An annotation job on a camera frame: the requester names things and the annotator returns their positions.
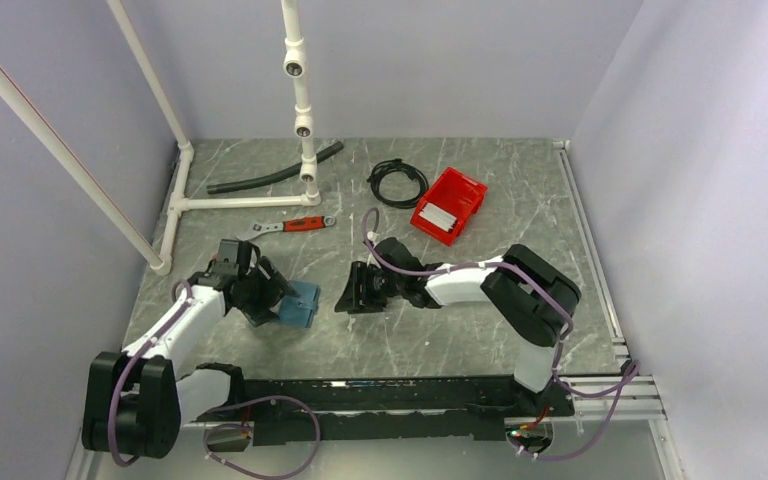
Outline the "blue card holder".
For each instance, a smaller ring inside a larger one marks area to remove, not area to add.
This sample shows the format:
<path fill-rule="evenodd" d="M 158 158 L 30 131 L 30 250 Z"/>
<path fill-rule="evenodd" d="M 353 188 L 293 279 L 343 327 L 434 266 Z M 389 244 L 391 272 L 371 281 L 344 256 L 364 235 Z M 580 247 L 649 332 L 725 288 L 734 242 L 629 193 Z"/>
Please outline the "blue card holder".
<path fill-rule="evenodd" d="M 318 311 L 321 289 L 318 285 L 290 281 L 294 294 L 283 297 L 278 309 L 276 323 L 284 326 L 308 329 Z"/>

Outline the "red plastic bin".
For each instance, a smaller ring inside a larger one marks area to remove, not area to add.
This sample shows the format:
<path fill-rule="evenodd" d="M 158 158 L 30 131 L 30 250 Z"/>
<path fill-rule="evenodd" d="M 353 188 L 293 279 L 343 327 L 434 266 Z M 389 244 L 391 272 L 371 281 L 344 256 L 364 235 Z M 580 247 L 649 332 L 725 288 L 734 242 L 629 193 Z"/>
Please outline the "red plastic bin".
<path fill-rule="evenodd" d="M 451 246 L 461 235 L 469 219 L 482 206 L 487 191 L 488 187 L 485 184 L 453 167 L 447 167 L 420 198 L 411 216 L 410 224 L 438 242 Z M 457 224 L 451 233 L 431 233 L 425 230 L 424 223 L 419 218 L 419 212 L 428 202 L 457 217 Z"/>

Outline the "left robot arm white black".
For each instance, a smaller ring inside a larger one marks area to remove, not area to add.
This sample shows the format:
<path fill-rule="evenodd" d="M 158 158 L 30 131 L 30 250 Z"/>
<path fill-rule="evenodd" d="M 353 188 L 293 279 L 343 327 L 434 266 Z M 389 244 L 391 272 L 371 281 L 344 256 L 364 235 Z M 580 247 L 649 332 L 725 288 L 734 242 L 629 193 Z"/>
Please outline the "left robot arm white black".
<path fill-rule="evenodd" d="M 239 417 L 248 402 L 240 368 L 209 365 L 178 377 L 176 366 L 229 313 L 261 326 L 280 319 L 281 308 L 299 297 L 259 247 L 221 240 L 205 269 L 175 284 L 172 306 L 146 333 L 93 359 L 83 447 L 128 466 L 141 457 L 165 457 L 181 427 L 209 410 L 224 420 Z"/>

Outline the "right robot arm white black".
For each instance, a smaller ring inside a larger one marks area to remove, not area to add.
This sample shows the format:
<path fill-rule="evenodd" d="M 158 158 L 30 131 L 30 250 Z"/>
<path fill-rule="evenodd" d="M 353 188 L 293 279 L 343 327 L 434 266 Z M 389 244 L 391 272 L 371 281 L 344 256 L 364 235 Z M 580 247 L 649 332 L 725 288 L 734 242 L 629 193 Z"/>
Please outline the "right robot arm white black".
<path fill-rule="evenodd" d="M 488 260 L 461 264 L 424 264 L 394 237 L 370 253 L 370 260 L 352 262 L 335 312 L 379 313 L 395 297 L 419 309 L 487 303 L 519 337 L 513 406 L 534 415 L 548 404 L 560 346 L 581 300 L 572 280 L 522 244 Z"/>

